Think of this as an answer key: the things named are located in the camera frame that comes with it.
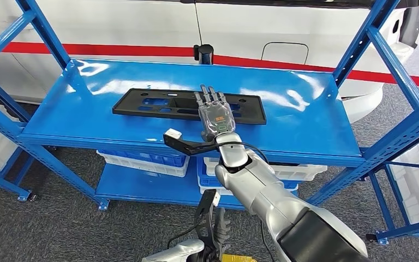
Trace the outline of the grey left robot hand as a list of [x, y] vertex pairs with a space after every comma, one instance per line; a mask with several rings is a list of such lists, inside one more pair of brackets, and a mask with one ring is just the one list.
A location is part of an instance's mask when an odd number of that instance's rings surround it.
[[224, 253], [230, 248], [227, 240], [230, 238], [230, 221], [225, 219], [225, 209], [216, 208], [215, 218], [211, 224], [209, 242], [205, 247], [204, 261], [221, 261]]

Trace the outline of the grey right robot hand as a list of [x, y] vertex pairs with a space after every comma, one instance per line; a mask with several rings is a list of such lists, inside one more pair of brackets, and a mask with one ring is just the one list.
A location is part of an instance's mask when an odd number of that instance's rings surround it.
[[224, 93], [216, 92], [212, 86], [200, 85], [201, 92], [194, 92], [198, 105], [199, 118], [205, 142], [214, 140], [218, 135], [235, 131], [235, 119]]

